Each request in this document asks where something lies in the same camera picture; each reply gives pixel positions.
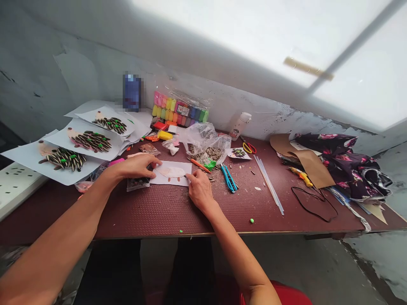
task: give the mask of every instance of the black pants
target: black pants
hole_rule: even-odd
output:
[[[75,305],[93,304],[145,304],[139,239],[94,244],[75,299]],[[178,239],[163,304],[217,304],[209,237]]]

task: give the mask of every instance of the wooden table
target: wooden table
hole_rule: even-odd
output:
[[[348,209],[341,205],[328,191],[326,197],[338,211],[338,217],[327,223],[304,210],[294,197],[291,187],[306,188],[303,181],[287,170],[266,141],[247,138],[257,148],[257,156],[263,160],[270,180],[284,207],[282,216],[255,160],[242,161],[227,158],[229,168],[239,190],[231,194],[220,171],[213,171],[216,179],[212,184],[214,198],[236,230],[242,234],[306,234],[323,237],[343,237],[346,233],[364,230],[363,225]],[[139,152],[135,144],[130,152]],[[171,156],[161,142],[154,146],[162,153],[161,160],[189,162],[183,145],[175,156]],[[238,139],[232,147],[241,147]],[[182,186],[152,185],[149,188],[126,192],[126,181],[122,181],[112,192],[100,219],[95,239],[135,238],[152,236],[199,236],[213,234],[213,229],[204,215],[188,197],[188,189]],[[0,223],[0,245],[30,244],[34,242],[55,220],[58,219],[80,196],[74,186],[64,186],[48,181],[13,213]],[[326,202],[312,197],[303,197],[321,211],[330,211]],[[372,232],[407,229],[407,222],[389,207],[383,212],[388,225],[372,215],[367,215],[358,206],[357,212],[365,217]]]

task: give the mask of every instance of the dark floral cloth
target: dark floral cloth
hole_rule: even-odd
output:
[[[353,153],[357,137],[344,134],[296,134],[299,144],[322,153],[322,162],[335,183],[352,200],[373,203],[391,194],[391,179],[367,155]]]

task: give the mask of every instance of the white power strip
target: white power strip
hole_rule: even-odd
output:
[[[22,204],[49,178],[17,162],[0,171],[0,221]]]

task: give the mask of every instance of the yellow glue gun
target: yellow glue gun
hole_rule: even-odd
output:
[[[288,168],[290,171],[292,171],[294,174],[297,174],[302,180],[304,180],[306,186],[308,187],[313,187],[314,185],[312,182],[308,179],[308,175],[299,169],[296,169],[295,167],[289,167]]]

